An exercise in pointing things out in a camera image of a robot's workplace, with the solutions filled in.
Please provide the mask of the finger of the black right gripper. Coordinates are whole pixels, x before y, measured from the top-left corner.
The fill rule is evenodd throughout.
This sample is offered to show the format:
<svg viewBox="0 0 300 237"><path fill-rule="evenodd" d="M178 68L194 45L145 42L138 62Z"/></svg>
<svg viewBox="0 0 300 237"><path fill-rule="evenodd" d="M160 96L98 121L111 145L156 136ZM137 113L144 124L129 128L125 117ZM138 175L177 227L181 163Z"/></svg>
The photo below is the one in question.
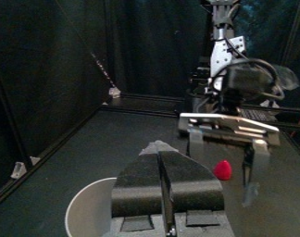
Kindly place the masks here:
<svg viewBox="0 0 300 237"><path fill-rule="evenodd" d="M256 139L244 149L242 161L242 206L248 207L258 197L260 182L264 179L270 163L268 143Z"/></svg>
<svg viewBox="0 0 300 237"><path fill-rule="evenodd" d="M189 153L192 159L197 161L204 160L204 133L198 129L189 130L190 142L189 142Z"/></svg>

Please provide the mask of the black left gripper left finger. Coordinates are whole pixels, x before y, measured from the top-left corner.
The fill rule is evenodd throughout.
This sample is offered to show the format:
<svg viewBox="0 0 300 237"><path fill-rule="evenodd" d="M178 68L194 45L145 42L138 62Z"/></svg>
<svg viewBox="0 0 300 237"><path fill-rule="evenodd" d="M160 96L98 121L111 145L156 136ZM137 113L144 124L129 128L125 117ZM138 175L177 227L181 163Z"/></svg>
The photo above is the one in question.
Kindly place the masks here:
<svg viewBox="0 0 300 237"><path fill-rule="evenodd" d="M103 237L173 237L170 181L162 161L174 148L152 142L117 177L110 197L110 229Z"/></svg>

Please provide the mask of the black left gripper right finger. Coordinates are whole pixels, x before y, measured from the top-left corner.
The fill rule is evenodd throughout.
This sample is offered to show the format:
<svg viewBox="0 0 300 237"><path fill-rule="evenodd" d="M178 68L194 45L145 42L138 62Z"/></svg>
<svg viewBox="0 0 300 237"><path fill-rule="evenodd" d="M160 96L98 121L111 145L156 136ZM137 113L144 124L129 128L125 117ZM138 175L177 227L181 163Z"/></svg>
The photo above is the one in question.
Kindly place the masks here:
<svg viewBox="0 0 300 237"><path fill-rule="evenodd" d="M157 141L161 210L166 237L236 237L222 185L206 167Z"/></svg>

